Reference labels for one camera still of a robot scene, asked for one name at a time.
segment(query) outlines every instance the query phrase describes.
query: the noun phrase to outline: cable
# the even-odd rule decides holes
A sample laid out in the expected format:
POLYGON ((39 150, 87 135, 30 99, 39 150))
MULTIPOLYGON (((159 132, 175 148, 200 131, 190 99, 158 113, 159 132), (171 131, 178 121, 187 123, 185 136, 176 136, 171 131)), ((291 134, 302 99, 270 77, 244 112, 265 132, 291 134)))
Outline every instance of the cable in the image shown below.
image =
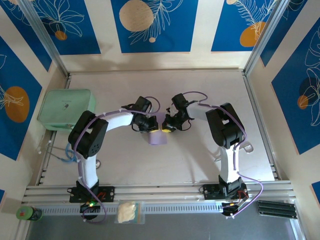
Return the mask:
POLYGON ((153 99, 158 103, 158 109, 156 111, 154 111, 154 112, 149 112, 149 114, 156 114, 157 112, 159 112, 159 110, 161 108, 161 104, 160 104, 158 99, 156 99, 154 96, 145 96, 144 98, 145 99, 153 99))
POLYGON ((83 219, 84 221, 91 223, 91 224, 100 224, 103 223, 106 219, 107 219, 107 209, 106 207, 103 205, 102 201, 91 191, 91 189, 87 186, 87 184, 82 180, 83 179, 83 169, 82 169, 82 165, 81 165, 81 161, 82 161, 82 157, 81 155, 77 152, 77 147, 78 144, 81 140, 81 138, 84 136, 85 132, 87 131, 87 129, 97 120, 106 116, 110 116, 113 114, 118 114, 118 113, 138 113, 138 114, 144 114, 144 115, 154 115, 156 112, 153 113, 147 113, 147 112, 143 112, 143 111, 135 111, 135 110, 117 110, 117 111, 111 111, 111 112, 107 112, 107 113, 103 113, 100 114, 98 116, 96 116, 95 118, 93 118, 86 126, 85 128, 82 130, 81 134, 79 135, 78 139, 76 140, 74 147, 73 147, 73 151, 76 155, 77 158, 77 162, 78 162, 78 173, 79 173, 79 179, 81 179, 83 186, 88 190, 88 192, 93 196, 93 198, 101 205, 103 211, 104 211, 104 217, 102 220, 100 221, 86 221, 86 219, 83 219))
POLYGON ((189 130, 189 129, 191 128, 191 122, 190 122, 190 119, 188 120, 188 123, 190 124, 190 126, 189 126, 187 129, 183 129, 183 130, 181 130, 182 132, 183 132, 183 131, 187 131, 187 130, 189 130))
MULTIPOLYGON (((61 160, 62 162, 64 163, 72 163, 72 162, 77 162, 77 158, 75 156, 75 153, 72 149, 69 149, 69 147, 71 146, 70 143, 68 143, 64 149, 64 152, 65 152, 65 155, 67 157, 67 159, 65 158, 62 158, 62 157, 58 157, 57 155, 53 154, 52 152, 49 152, 47 151, 48 154, 54 156, 55 158, 61 160)), ((50 146, 49 148, 52 148, 52 149, 59 149, 59 150, 63 150, 63 148, 59 148, 59 147, 55 147, 55 146, 50 146)))
MULTIPOLYGON (((242 125, 228 112, 226 111, 224 108, 220 107, 220 106, 210 106, 209 104, 203 104, 203 103, 199 103, 200 106, 205 106, 205 107, 210 107, 210 108, 213 108, 213 109, 219 109, 221 111, 223 111, 225 114, 227 114, 231 119, 232 121, 235 122, 235 124, 240 128, 240 130, 242 131, 243 135, 244 135, 244 138, 243 140, 241 140, 238 144, 236 144, 233 148, 233 169, 234 170, 237 170, 236 168, 236 151, 239 151, 239 147, 242 143, 244 143, 247 139, 247 133, 245 131, 245 129, 242 127, 242 125)), ((227 218, 234 218, 235 216, 237 216, 239 213, 241 213, 243 210, 245 210, 247 207, 249 207, 258 197, 260 197, 260 195, 262 194, 263 190, 264 190, 264 186, 263 184, 258 181, 258 180, 255 180, 253 178, 250 178, 250 177, 247 177, 247 176, 244 176, 242 174, 239 173, 239 171, 237 171, 237 174, 242 177, 242 178, 245 178, 245 179, 248 179, 248 180, 251 180, 251 181, 254 181, 256 183, 258 183, 260 186, 261 186, 261 189, 259 191, 259 193, 247 204, 245 205, 243 208, 241 208, 238 212, 236 212, 234 215, 232 216, 227 216, 227 218)))
POLYGON ((208 99, 208 95, 203 92, 200 92, 200 91, 186 91, 185 93, 182 93, 182 95, 185 95, 185 94, 201 94, 201 95, 205 96, 204 99, 201 99, 198 101, 199 103, 208 99))
POLYGON ((140 133, 139 130, 136 130, 136 129, 134 128, 134 125, 133 125, 133 124, 131 124, 131 129, 132 129, 133 131, 137 132, 137 133, 140 133))

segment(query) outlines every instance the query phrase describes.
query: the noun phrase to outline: floor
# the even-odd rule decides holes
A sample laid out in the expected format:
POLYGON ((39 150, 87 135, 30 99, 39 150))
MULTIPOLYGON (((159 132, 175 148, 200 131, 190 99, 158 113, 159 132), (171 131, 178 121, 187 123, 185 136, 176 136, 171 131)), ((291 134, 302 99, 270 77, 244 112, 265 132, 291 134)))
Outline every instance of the floor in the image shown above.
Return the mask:
MULTIPOLYGON (((212 105, 229 102, 233 105, 248 135, 254 151, 239 153, 239 170, 245 176, 273 181, 274 176, 239 70, 167 70, 109 72, 73 75, 70 89, 90 89, 96 97, 96 113, 118 110, 134 103, 139 96, 153 96, 165 112, 171 98, 187 91, 201 91, 208 95, 212 105)), ((200 100, 199 94, 185 95, 189 101, 200 100)), ((148 134, 130 127, 109 131, 97 155, 101 167, 97 175, 101 184, 174 184, 217 182, 220 171, 218 146, 208 123, 193 120, 188 131, 167 134, 166 145, 149 145, 148 134)), ((54 146, 65 148, 68 133, 58 132, 54 146)), ((53 154, 65 157, 59 149, 53 154)), ((51 156, 43 185, 74 185, 78 178, 76 163, 64 163, 51 156)))

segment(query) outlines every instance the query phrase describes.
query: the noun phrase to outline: metal frame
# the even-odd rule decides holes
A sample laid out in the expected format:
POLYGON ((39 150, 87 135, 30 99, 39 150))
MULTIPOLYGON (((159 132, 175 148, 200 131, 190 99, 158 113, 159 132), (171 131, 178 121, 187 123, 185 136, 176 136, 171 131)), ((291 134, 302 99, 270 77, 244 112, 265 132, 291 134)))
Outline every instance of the metal frame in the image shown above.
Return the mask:
POLYGON ((263 31, 256 42, 251 55, 246 62, 243 72, 248 77, 252 69, 254 68, 257 60, 260 58, 262 51, 264 50, 267 42, 269 41, 272 33, 274 32, 279 20, 281 19, 283 13, 285 12, 290 0, 278 0, 275 5, 263 31))
MULTIPOLYGON (((264 190, 259 197, 266 201, 294 201, 296 195, 289 180, 263 181, 264 190)), ((114 201, 144 201, 148 204, 179 204, 179 203, 221 203, 225 200, 206 200, 200 192, 203 184, 217 184, 217 182, 197 182, 182 184, 146 184, 146 185, 112 185, 115 187, 114 201)), ((249 199, 258 194, 261 187, 256 182, 246 182, 249 199)), ((69 203, 68 188, 73 185, 56 186, 28 186, 22 205, 50 206, 50 205, 76 205, 69 203)))
MULTIPOLYGON (((271 13, 271 16, 264 28, 261 37, 259 38, 256 46, 254 47, 248 62, 246 63, 243 70, 243 80, 250 98, 254 115, 256 117, 260 134, 268 155, 271 167, 274 168, 273 172, 277 178, 279 173, 277 171, 276 162, 273 155, 272 146, 269 141, 268 134, 265 129, 265 125, 261 118, 261 113, 256 103, 255 94, 252 91, 252 86, 249 79, 249 74, 252 71, 255 63, 260 57, 261 52, 263 51, 265 45, 270 39, 276 25, 278 24, 283 12, 285 11, 290 0, 279 0, 274 8, 274 11, 271 13)), ((52 39, 50 38, 48 32, 43 26, 41 19, 36 13, 35 9, 32 6, 32 3, 29 0, 17 0, 17 3, 25 15, 26 19, 29 21, 31 27, 35 31, 36 35, 40 39, 41 43, 47 50, 49 56, 52 58, 57 67, 61 72, 68 77, 65 88, 69 88, 70 85, 70 73, 67 71, 64 63, 60 58, 60 54, 55 47, 52 39)), ((51 144, 54 144, 56 132, 52 132, 50 139, 51 144)), ((79 208, 79 203, 69 203, 70 194, 67 192, 67 189, 74 186, 44 186, 41 185, 41 179, 45 177, 46 170, 49 163, 50 154, 46 152, 43 156, 41 168, 37 176, 37 186, 28 186, 26 188, 22 205, 35 206, 44 209, 47 215, 79 215, 80 213, 75 211, 79 208)), ((291 182, 288 180, 278 180, 278 181, 264 181, 262 182, 264 186, 264 191, 262 192, 259 199, 268 200, 268 201, 286 201, 290 203, 296 203, 296 196, 291 185, 291 182)), ((192 209, 192 213, 201 213, 203 211, 208 212, 217 212, 216 209, 210 211, 208 209, 202 209, 201 207, 208 205, 221 206, 221 201, 210 200, 205 201, 203 194, 200 193, 199 188, 207 182, 199 183, 182 183, 182 184, 147 184, 147 185, 114 185, 115 186, 115 195, 114 203, 105 203, 106 207, 111 209, 111 214, 114 212, 114 207, 117 205, 119 200, 134 200, 134 201, 144 201, 149 206, 156 206, 155 208, 162 206, 196 206, 192 209)), ((260 190, 260 185, 255 182, 246 182, 247 190, 249 194, 249 199, 251 200, 260 190)), ((181 210, 176 210, 176 212, 168 212, 168 209, 164 213, 182 213, 185 208, 181 210)), ((17 233, 14 237, 15 240, 24 240, 27 235, 30 222, 20 221, 17 229, 17 233)), ((291 219, 291 225, 295 233, 296 239, 305 239, 305 235, 302 231, 303 226, 299 220, 291 219)))
POLYGON ((249 96, 249 99, 250 99, 250 102, 251 102, 251 105, 252 105, 253 113, 254 113, 256 122, 258 124, 258 127, 259 127, 259 131, 260 131, 260 134, 261 134, 261 137, 262 137, 262 141, 263 141, 264 148, 265 148, 266 154, 268 156, 269 162, 271 164, 271 167, 274 167, 274 170, 276 172, 277 178, 281 180, 282 176, 278 172, 277 164, 276 164, 276 161, 275 161, 275 158, 274 158, 274 154, 273 154, 274 151, 273 151, 272 145, 271 145, 270 140, 269 140, 269 136, 268 136, 267 131, 266 131, 266 126, 265 126, 265 124, 264 124, 264 122, 262 120, 261 112, 260 112, 260 110, 258 108, 258 104, 257 104, 257 101, 256 101, 257 98, 255 96, 255 93, 252 90, 252 86, 251 86, 251 83, 250 83, 250 78, 245 73, 243 73, 243 81, 244 81, 244 84, 245 84, 245 87, 246 87, 246 91, 248 92, 248 96, 249 96))
POLYGON ((43 47, 49 54, 50 58, 54 61, 58 69, 64 74, 65 77, 69 76, 69 72, 67 71, 66 66, 64 65, 63 61, 60 58, 60 54, 52 41, 49 33, 47 32, 45 26, 43 25, 40 17, 38 16, 35 8, 33 7, 32 3, 29 0, 16 0, 18 3, 22 13, 24 14, 25 18, 30 23, 33 31, 35 32, 36 36, 42 43, 43 47))

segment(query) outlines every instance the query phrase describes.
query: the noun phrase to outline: white leaf drawing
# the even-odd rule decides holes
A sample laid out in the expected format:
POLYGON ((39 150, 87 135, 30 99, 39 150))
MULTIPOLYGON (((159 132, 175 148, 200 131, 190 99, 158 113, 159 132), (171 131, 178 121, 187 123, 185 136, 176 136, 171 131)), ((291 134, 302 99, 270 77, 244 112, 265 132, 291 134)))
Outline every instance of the white leaf drawing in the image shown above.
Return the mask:
POLYGON ((238 7, 238 12, 245 19, 248 26, 252 26, 257 40, 262 31, 262 22, 270 15, 277 0, 264 0, 262 7, 258 8, 256 0, 237 0, 234 5, 238 7))
MULTIPOLYGON (((6 55, 0 54, 0 69, 3 68, 3 66, 6 63, 6 55)), ((17 104, 19 106, 23 106, 24 104, 21 102, 24 99, 24 97, 14 97, 6 93, 6 91, 1 87, 0 85, 0 110, 5 106, 9 106, 10 103, 17 104)))
POLYGON ((5 65, 6 63, 6 55, 0 54, 0 69, 2 69, 2 67, 5 65))
POLYGON ((300 8, 302 7, 303 3, 305 2, 305 0, 295 0, 295 1, 290 1, 288 3, 288 6, 286 7, 284 13, 282 14, 282 17, 284 17, 286 20, 288 20, 288 17, 289 17, 289 12, 290 11, 299 11, 300 8))
MULTIPOLYGON (((12 15, 26 25, 30 25, 18 5, 9 0, 1 0, 11 11, 12 15)), ((85 16, 76 11, 69 10, 69 0, 33 0, 32 5, 37 12, 42 23, 49 25, 54 33, 61 31, 82 37, 83 32, 77 25, 81 23, 85 16)))
POLYGON ((183 3, 179 0, 178 4, 173 7, 176 0, 147 0, 145 3, 151 9, 153 14, 153 22, 147 29, 143 31, 132 31, 129 36, 132 39, 130 45, 143 40, 144 42, 150 38, 157 38, 162 31, 166 30, 166 25, 170 26, 171 20, 169 13, 175 11, 183 3))
POLYGON ((305 109, 311 106, 310 125, 316 127, 320 125, 320 26, 312 36, 304 64, 308 67, 306 73, 310 86, 304 91, 299 107, 305 109))
POLYGON ((17 4, 9 0, 1 0, 5 7, 10 10, 11 14, 18 20, 22 21, 24 24, 30 26, 28 20, 26 19, 25 15, 22 13, 20 7, 17 4))

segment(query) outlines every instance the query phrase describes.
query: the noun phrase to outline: black component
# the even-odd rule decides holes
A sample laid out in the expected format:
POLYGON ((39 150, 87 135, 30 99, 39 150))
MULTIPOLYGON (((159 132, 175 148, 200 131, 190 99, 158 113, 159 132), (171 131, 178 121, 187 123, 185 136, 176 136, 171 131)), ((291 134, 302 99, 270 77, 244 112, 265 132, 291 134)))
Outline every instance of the black component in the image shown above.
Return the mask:
MULTIPOLYGON (((151 106, 152 104, 148 99, 142 96, 139 96, 135 104, 122 106, 122 108, 127 110, 134 110, 134 111, 146 113, 147 110, 151 108, 151 106)), ((159 129, 156 116, 147 117, 142 113, 136 113, 136 112, 133 112, 132 114, 133 114, 133 118, 132 118, 131 125, 136 124, 139 128, 139 131, 137 131, 132 127, 132 130, 134 130, 135 132, 149 133, 151 131, 155 131, 159 129)))
MULTIPOLYGON (((91 111, 84 111, 82 113, 68 137, 68 142, 71 144, 72 149, 74 149, 76 141, 78 140, 82 131, 95 117, 96 115, 91 111)), ((91 133, 87 131, 84 133, 83 137, 80 139, 76 151, 85 159, 96 155, 104 141, 107 127, 108 122, 106 120, 100 118, 96 119, 89 127, 89 129, 92 129, 91 133)))
MULTIPOLYGON (((225 103, 220 106, 221 108, 225 109, 228 113, 230 113, 243 127, 236 111, 232 107, 230 103, 225 103)), ((238 125, 222 110, 220 109, 213 109, 207 111, 206 118, 208 120, 208 124, 210 127, 210 131, 212 137, 216 144, 220 147, 225 147, 229 149, 230 146, 239 143, 242 140, 243 133, 238 125)))
POLYGON ((225 186, 222 185, 221 183, 217 184, 204 184, 202 186, 203 188, 203 196, 204 200, 232 200, 232 199, 238 199, 239 196, 239 191, 245 192, 247 190, 247 186, 245 183, 240 183, 240 186, 235 189, 234 191, 229 192, 228 195, 226 195, 226 192, 224 190, 225 186))
POLYGON ((238 191, 242 186, 241 177, 239 177, 236 181, 233 182, 225 182, 219 175, 219 188, 220 191, 224 194, 224 196, 232 196, 238 191))
MULTIPOLYGON (((241 199, 242 204, 246 200, 248 200, 248 194, 245 193, 247 191, 247 186, 245 183, 241 183, 240 187, 237 188, 236 190, 230 192, 229 195, 226 195, 226 192, 224 189, 225 186, 222 185, 221 183, 204 184, 202 186, 202 188, 203 188, 202 194, 204 195, 204 200, 230 201, 230 200, 241 199)), ((230 214, 235 214, 239 210, 239 207, 240 207, 240 205, 238 205, 238 204, 240 204, 240 203, 229 203, 229 202, 222 203, 222 207, 223 207, 222 214, 225 216, 230 216, 230 214)))
POLYGON ((178 129, 183 131, 182 125, 184 122, 193 120, 193 118, 188 115, 187 107, 196 101, 188 102, 182 93, 175 95, 171 100, 178 112, 174 116, 170 116, 170 114, 165 115, 165 120, 162 123, 162 130, 173 132, 178 129))
POLYGON ((222 203, 222 207, 223 207, 223 212, 222 214, 229 217, 231 214, 235 214, 236 212, 238 212, 239 210, 239 206, 238 205, 233 205, 233 206, 229 206, 229 203, 222 203))
MULTIPOLYGON (((103 203, 113 203, 115 197, 114 186, 99 186, 99 181, 90 190, 96 195, 103 203)), ((70 203, 87 203, 96 201, 88 190, 76 181, 76 186, 68 188, 70 193, 70 203)))
POLYGON ((258 201, 260 215, 297 219, 296 207, 291 203, 276 201, 258 201))
POLYGON ((86 215, 86 214, 100 212, 100 205, 90 206, 88 203, 85 203, 80 206, 80 213, 82 214, 83 212, 84 212, 83 217, 85 219, 92 220, 98 217, 98 215, 86 215))

